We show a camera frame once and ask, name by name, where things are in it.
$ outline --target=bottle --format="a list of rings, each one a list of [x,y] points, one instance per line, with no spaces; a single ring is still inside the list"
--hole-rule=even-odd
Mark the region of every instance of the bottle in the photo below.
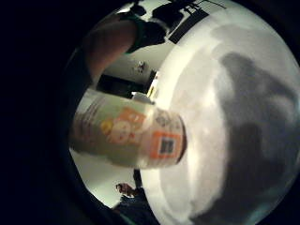
[[[75,151],[136,169],[174,165],[186,145],[178,114],[92,89],[85,92],[70,132]]]

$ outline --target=cartoon character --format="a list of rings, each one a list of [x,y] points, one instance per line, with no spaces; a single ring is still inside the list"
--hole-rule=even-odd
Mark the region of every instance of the cartoon character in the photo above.
[[[139,144],[143,134],[145,116],[128,107],[117,118],[107,118],[100,123],[102,133],[110,143]]]

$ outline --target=wall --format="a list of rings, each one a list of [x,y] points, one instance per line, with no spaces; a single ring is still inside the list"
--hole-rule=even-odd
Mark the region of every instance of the wall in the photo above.
[[[142,16],[144,20],[148,20],[151,17],[151,12],[154,8],[157,8],[161,4],[167,4],[169,1],[162,0],[148,0],[142,1],[141,6],[143,6],[147,13]],[[212,13],[220,9],[219,6],[214,5],[209,2],[201,3],[202,10]],[[188,17],[187,12],[183,12],[186,19]],[[158,71],[160,65],[165,60],[171,49],[174,47],[174,44],[166,39],[164,44],[148,46],[131,54],[124,54],[119,57],[114,63],[112,63],[105,71],[104,74],[110,75],[113,77],[121,78],[127,81],[145,84],[149,78],[150,71]],[[146,68],[142,74],[134,71],[134,67],[138,65],[139,61],[144,61],[146,63]]]
[[[113,166],[88,155],[79,155],[72,149],[70,152],[86,187],[107,206],[113,207],[119,202],[121,195],[115,189],[116,184],[128,183],[134,187],[132,169]]]

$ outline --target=bottle label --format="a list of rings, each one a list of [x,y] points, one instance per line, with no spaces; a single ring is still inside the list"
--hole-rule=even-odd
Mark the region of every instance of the bottle label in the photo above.
[[[118,165],[174,164],[183,148],[182,126],[175,113],[89,89],[75,113],[70,143]]]

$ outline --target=barcode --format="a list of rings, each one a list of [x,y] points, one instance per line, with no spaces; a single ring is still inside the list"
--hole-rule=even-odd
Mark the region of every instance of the barcode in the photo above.
[[[160,154],[171,154],[175,149],[176,141],[172,138],[162,137],[160,142],[159,153]]]

